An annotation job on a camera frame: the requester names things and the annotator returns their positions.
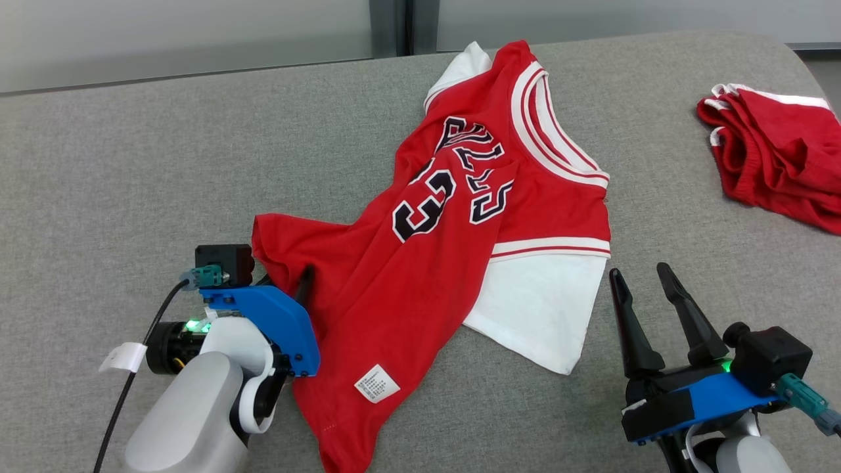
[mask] clothing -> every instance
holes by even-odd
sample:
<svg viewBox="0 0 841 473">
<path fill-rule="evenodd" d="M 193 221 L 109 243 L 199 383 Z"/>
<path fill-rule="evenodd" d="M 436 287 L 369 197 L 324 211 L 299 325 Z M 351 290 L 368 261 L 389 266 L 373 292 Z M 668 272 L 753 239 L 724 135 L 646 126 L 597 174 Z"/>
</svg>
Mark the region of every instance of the clothing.
<svg viewBox="0 0 841 473">
<path fill-rule="evenodd" d="M 525 42 L 492 66 L 470 45 L 425 107 L 392 185 L 354 224 L 255 220 L 255 256 L 279 288 L 315 269 L 321 367 L 294 394 L 329 472 L 368 467 L 462 322 L 569 372 L 610 255 L 608 176 L 561 131 Z"/>
<path fill-rule="evenodd" d="M 822 98 L 719 84 L 697 113 L 724 193 L 841 235 L 841 125 Z"/>
</svg>

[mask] white panel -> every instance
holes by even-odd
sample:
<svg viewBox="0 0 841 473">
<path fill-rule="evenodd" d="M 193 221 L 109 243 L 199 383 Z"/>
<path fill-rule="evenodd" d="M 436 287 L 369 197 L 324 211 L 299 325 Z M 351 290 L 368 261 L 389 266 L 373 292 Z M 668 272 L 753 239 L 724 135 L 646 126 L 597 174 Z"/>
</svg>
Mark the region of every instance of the white panel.
<svg viewBox="0 0 841 473">
<path fill-rule="evenodd" d="M 0 0 L 0 92 L 371 56 L 368 0 Z"/>
<path fill-rule="evenodd" d="M 441 0 L 438 50 L 676 29 L 735 29 L 785 43 L 841 41 L 841 0 Z"/>
</svg>

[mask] basketball jersey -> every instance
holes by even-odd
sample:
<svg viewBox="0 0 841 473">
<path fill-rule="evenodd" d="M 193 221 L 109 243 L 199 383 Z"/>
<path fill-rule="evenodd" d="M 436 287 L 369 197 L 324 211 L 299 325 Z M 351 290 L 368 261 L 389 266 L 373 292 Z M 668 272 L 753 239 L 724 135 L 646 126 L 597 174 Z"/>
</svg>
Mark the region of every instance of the basketball jersey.
<svg viewBox="0 0 841 473">
<path fill-rule="evenodd" d="M 329 472 L 377 433 L 464 322 L 557 372 L 580 356 L 610 255 L 608 176 L 554 119 L 525 42 L 475 44 L 425 101 L 394 180 L 344 226 L 259 215 L 252 243 L 287 292 L 308 265 L 319 374 L 294 394 Z"/>
</svg>

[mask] teal connector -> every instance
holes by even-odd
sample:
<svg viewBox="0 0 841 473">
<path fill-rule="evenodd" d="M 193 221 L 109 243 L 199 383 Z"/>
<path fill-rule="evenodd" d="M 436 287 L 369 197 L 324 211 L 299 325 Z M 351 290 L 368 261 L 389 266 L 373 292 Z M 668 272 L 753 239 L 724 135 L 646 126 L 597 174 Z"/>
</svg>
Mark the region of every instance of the teal connector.
<svg viewBox="0 0 841 473">
<path fill-rule="evenodd" d="M 201 268 L 193 268 L 181 275 L 181 280 L 187 280 L 188 284 L 184 290 L 196 290 L 203 287 L 212 287 L 224 284 L 230 276 L 222 271 L 218 264 L 209 264 Z"/>
<path fill-rule="evenodd" d="M 841 414 L 830 409 L 829 402 L 797 376 L 786 373 L 777 381 L 775 390 L 783 400 L 815 421 L 815 425 L 824 435 L 841 431 Z"/>
</svg>

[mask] folded red garment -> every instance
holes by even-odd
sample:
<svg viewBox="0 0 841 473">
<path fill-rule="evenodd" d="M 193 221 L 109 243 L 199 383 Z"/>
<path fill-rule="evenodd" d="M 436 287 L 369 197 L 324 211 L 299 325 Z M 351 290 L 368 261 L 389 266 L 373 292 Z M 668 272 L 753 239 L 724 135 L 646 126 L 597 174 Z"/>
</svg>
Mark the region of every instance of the folded red garment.
<svg viewBox="0 0 841 473">
<path fill-rule="evenodd" d="M 841 125 L 826 100 L 719 84 L 698 103 L 716 128 L 724 194 L 841 235 Z"/>
</svg>

